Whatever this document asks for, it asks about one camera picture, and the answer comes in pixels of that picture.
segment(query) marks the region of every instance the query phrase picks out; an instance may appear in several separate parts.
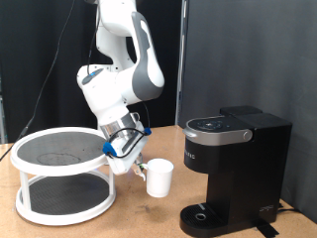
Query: dark background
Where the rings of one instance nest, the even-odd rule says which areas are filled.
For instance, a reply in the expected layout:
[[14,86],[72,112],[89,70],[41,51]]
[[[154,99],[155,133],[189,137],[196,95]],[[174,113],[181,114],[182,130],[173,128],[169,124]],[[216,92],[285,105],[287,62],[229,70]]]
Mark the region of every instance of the dark background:
[[[0,2],[0,73],[9,143],[17,139],[33,115],[71,3],[72,0]],[[140,0],[137,1],[137,8],[148,21],[158,63],[165,77],[160,98],[147,102],[151,126],[172,125],[176,103],[181,0]],[[56,65],[28,134],[64,126],[96,128],[96,118],[76,82],[78,70],[87,64],[95,17],[96,5],[75,0]],[[109,60],[94,47],[91,63],[109,63]],[[129,109],[138,111],[141,120],[148,125],[146,110],[141,103]]]
[[292,122],[281,198],[317,222],[317,1],[187,2],[179,125],[241,105]]

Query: mesh tray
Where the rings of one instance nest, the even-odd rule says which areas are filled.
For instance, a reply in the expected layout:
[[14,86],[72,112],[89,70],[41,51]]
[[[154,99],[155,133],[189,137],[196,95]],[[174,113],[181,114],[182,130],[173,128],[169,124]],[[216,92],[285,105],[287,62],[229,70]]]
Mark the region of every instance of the mesh tray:
[[67,215],[88,210],[109,196],[101,177],[81,174],[42,178],[30,185],[32,210],[46,215]]
[[18,157],[42,166],[69,166],[103,155],[102,137],[84,132],[59,132],[37,137],[22,145]]

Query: coffee maker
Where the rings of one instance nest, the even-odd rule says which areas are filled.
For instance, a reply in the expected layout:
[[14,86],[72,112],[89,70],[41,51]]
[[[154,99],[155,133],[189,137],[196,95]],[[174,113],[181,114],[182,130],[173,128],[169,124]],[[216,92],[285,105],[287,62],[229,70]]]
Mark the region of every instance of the coffee maker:
[[216,237],[274,222],[291,126],[251,106],[188,121],[184,163],[209,176],[206,201],[181,211],[180,228]]

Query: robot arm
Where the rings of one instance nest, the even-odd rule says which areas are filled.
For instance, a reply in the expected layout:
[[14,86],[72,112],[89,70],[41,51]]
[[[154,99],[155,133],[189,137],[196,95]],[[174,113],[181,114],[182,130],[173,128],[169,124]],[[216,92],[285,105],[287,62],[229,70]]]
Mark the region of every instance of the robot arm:
[[[96,115],[105,138],[117,131],[135,128],[144,131],[138,116],[130,114],[127,105],[160,96],[164,84],[146,19],[137,12],[135,0],[100,0],[99,28],[96,46],[99,52],[112,59],[113,64],[92,65],[87,75],[86,66],[78,73],[77,82],[85,99]],[[132,37],[137,61],[133,63],[126,47]],[[116,175],[126,173],[137,159],[148,138],[135,146],[141,135],[132,130],[121,131],[111,145],[123,159],[108,162]]]

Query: white round stand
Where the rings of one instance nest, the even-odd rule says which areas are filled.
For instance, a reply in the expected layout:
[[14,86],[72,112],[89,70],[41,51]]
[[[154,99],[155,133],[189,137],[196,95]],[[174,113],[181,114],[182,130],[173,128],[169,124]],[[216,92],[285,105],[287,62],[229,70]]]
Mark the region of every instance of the white round stand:
[[[107,161],[99,153],[103,143],[101,132],[75,127],[49,129],[18,141],[11,153],[12,164],[20,170],[18,212],[35,223],[69,225],[107,210],[116,190],[111,168],[109,177],[95,170]],[[28,180],[28,174],[37,176]]]

